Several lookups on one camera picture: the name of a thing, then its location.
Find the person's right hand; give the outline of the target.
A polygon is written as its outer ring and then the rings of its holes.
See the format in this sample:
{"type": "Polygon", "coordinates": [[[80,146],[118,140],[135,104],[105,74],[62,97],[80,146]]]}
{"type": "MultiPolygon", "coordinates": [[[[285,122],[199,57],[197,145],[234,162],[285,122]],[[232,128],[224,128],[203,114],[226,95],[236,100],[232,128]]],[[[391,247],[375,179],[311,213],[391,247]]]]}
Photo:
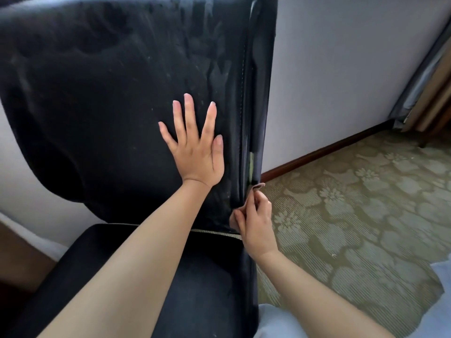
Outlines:
{"type": "Polygon", "coordinates": [[[272,204],[259,191],[249,191],[245,204],[246,220],[240,223],[240,236],[248,254],[260,263],[269,253],[278,251],[272,225],[272,204]]]}

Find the person's left hand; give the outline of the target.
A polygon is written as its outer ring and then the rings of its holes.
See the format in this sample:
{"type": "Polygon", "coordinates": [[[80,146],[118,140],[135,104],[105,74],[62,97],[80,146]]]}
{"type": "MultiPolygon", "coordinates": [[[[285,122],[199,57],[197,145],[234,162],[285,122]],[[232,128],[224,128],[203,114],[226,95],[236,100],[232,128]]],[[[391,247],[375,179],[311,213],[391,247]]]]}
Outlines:
{"type": "Polygon", "coordinates": [[[211,146],[215,136],[217,106],[211,102],[199,137],[187,137],[185,115],[180,102],[173,101],[173,120],[178,151],[171,151],[183,184],[199,184],[207,192],[217,185],[224,173],[213,170],[211,146]]]}

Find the black leather chair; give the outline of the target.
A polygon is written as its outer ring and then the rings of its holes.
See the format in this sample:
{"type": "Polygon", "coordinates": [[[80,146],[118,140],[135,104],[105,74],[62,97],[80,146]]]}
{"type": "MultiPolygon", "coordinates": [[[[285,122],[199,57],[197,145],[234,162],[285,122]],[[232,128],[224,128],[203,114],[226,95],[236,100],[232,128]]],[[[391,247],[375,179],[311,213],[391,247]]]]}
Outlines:
{"type": "Polygon", "coordinates": [[[278,0],[0,0],[0,98],[50,192],[105,221],[63,255],[5,338],[36,338],[182,184],[158,122],[217,105],[225,172],[152,338],[253,338],[257,269],[230,226],[261,180],[278,0]]]}

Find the person's right forearm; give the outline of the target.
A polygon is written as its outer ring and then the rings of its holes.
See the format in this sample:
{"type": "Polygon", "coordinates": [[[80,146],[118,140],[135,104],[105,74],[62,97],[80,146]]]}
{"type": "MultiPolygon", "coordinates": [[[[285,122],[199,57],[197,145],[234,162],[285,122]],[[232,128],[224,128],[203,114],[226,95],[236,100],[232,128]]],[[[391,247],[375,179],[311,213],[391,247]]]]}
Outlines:
{"type": "Polygon", "coordinates": [[[282,296],[308,338],[395,338],[380,324],[277,250],[257,265],[282,296]]]}

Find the person's left forearm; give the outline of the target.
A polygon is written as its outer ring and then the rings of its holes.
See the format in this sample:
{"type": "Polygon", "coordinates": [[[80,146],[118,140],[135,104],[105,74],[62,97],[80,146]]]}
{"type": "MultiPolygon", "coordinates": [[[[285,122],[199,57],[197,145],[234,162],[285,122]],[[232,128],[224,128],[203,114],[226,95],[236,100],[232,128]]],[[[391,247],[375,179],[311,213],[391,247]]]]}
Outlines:
{"type": "Polygon", "coordinates": [[[185,179],[37,338],[150,338],[212,186],[185,179]]]}

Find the brown wooden baseboard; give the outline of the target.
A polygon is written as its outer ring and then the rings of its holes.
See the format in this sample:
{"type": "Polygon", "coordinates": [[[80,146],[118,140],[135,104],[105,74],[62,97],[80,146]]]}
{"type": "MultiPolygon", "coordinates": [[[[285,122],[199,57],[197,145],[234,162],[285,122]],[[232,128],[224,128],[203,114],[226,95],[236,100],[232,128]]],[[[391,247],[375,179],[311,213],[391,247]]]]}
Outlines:
{"type": "Polygon", "coordinates": [[[381,124],[375,125],[369,129],[366,129],[364,131],[361,131],[357,134],[354,134],[352,136],[349,136],[345,139],[342,139],[338,142],[335,142],[333,144],[330,144],[326,147],[320,148],[316,151],[313,151],[311,153],[308,153],[304,156],[301,156],[297,159],[291,160],[285,164],[282,164],[280,166],[277,166],[271,170],[268,170],[266,172],[263,172],[261,175],[261,182],[268,182],[271,181],[277,177],[280,177],[286,173],[289,173],[303,165],[309,164],[317,159],[320,159],[328,154],[334,153],[344,147],[353,145],[371,135],[377,134],[384,130],[389,130],[393,127],[394,120],[387,120],[381,124]]]}

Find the brown wooden furniture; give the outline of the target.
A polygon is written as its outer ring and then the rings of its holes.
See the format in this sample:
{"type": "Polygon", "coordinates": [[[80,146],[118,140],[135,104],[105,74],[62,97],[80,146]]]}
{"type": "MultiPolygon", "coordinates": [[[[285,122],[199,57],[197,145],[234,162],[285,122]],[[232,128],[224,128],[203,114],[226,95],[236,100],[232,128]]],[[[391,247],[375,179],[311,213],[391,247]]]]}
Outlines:
{"type": "Polygon", "coordinates": [[[0,284],[34,293],[56,265],[0,222],[0,284]]]}

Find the grey curtain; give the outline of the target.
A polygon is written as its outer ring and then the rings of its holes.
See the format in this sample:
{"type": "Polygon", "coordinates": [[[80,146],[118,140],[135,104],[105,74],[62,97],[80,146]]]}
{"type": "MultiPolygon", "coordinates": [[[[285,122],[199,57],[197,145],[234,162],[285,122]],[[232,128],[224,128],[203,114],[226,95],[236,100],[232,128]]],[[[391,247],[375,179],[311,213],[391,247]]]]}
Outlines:
{"type": "Polygon", "coordinates": [[[393,106],[389,120],[400,121],[407,118],[445,55],[450,40],[451,16],[393,106]]]}

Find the dark wooden furniture leg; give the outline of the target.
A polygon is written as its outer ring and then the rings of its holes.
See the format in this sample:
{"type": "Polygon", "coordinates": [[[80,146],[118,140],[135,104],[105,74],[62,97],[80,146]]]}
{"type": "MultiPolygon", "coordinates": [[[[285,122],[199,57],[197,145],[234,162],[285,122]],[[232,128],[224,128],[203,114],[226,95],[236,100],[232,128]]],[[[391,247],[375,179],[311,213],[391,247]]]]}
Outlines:
{"type": "Polygon", "coordinates": [[[418,144],[419,148],[425,148],[428,142],[432,139],[432,137],[439,134],[448,123],[451,121],[451,105],[449,105],[445,110],[443,110],[435,124],[432,125],[431,129],[427,130],[424,134],[421,135],[420,141],[418,144]]]}

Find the light blue garment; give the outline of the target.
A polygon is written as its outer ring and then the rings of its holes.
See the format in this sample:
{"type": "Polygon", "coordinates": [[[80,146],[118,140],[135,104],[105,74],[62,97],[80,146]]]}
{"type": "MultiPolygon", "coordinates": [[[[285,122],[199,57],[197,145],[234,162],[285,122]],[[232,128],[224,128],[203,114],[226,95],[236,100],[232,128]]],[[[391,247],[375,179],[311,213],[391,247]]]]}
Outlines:
{"type": "MultiPolygon", "coordinates": [[[[451,338],[451,254],[448,260],[431,264],[443,286],[439,300],[423,315],[406,338],[451,338]]],[[[296,318],[269,304],[259,305],[259,324],[253,338],[308,338],[296,318]]]]}

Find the beige curtain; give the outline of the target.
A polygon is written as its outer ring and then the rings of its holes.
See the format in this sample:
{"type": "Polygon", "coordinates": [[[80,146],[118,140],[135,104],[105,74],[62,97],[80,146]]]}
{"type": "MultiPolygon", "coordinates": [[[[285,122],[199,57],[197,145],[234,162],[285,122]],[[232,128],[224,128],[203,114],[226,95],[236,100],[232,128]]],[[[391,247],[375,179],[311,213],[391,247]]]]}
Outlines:
{"type": "Polygon", "coordinates": [[[403,122],[401,132],[410,131],[418,126],[421,117],[428,112],[428,108],[437,98],[450,76],[451,51],[438,61],[431,76],[426,80],[426,84],[422,88],[418,99],[403,122]]]}

